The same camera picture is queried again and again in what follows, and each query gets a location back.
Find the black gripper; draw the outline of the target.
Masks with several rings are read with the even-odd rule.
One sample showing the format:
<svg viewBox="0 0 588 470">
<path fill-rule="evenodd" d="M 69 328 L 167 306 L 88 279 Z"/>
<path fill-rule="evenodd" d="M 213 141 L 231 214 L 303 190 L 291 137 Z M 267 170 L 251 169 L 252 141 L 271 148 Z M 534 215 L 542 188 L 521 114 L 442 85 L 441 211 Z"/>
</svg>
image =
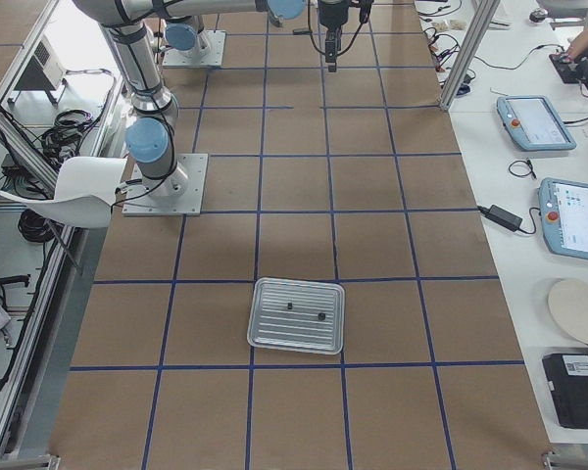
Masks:
<svg viewBox="0 0 588 470">
<path fill-rule="evenodd" d="M 319 23 L 326 29 L 324 58 L 329 72 L 337 72 L 337 56 L 341 49 L 342 26 L 348 21 L 347 0 L 321 0 L 318 2 Z"/>
</svg>

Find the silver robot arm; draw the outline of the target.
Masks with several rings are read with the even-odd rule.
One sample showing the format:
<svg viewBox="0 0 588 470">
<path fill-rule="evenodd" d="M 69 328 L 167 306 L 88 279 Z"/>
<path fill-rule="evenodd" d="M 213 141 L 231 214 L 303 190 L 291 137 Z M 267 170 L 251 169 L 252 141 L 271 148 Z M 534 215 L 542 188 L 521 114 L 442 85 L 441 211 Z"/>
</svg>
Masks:
<svg viewBox="0 0 588 470">
<path fill-rule="evenodd" d="M 160 74 L 145 20 L 157 17 L 190 28 L 185 47 L 199 38 L 207 14 L 272 12 L 267 1 L 76 1 L 76 7 L 102 29 L 130 91 L 137 119 L 126 145 L 141 171 L 147 195 L 163 197 L 182 185 L 174 149 L 178 105 Z"/>
<path fill-rule="evenodd" d="M 313 47 L 324 58 L 328 70 L 336 72 L 337 60 L 346 51 L 341 36 L 349 20 L 349 11 L 358 8 L 361 22 L 368 21 L 369 8 L 358 1 L 155 1 L 153 8 L 166 21 L 164 38 L 176 67 L 218 68 L 222 63 L 225 32 L 206 30 L 204 15 L 257 11 L 282 23 L 301 14 L 309 16 L 314 4 L 325 34 L 324 45 L 314 44 Z"/>
</svg>

